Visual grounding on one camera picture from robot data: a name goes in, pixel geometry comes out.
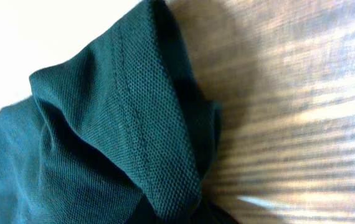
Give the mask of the black t-shirt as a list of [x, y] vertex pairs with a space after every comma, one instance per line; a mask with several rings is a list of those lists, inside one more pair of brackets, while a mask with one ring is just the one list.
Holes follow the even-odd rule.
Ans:
[[202, 196], [220, 108], [164, 1], [34, 72], [0, 111], [0, 223], [233, 223]]

